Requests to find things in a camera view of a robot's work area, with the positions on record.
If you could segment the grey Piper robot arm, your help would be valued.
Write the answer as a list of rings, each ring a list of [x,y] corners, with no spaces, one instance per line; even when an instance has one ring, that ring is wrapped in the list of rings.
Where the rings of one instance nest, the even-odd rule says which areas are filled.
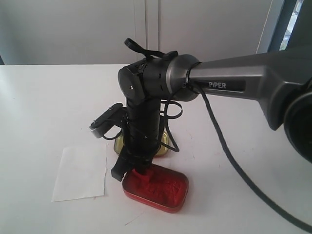
[[[168,121],[160,104],[198,95],[256,100],[269,127],[283,126],[294,149],[312,159],[311,55],[279,51],[209,62],[164,55],[127,65],[117,77],[126,107],[121,120],[125,145],[111,170],[116,180],[151,164]]]

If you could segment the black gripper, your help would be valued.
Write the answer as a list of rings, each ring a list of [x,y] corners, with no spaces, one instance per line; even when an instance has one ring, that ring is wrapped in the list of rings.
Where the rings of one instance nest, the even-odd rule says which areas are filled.
[[[145,175],[160,148],[160,105],[158,98],[148,98],[141,103],[126,99],[126,128],[124,148],[111,176],[121,182],[124,175],[136,167],[136,172]]]

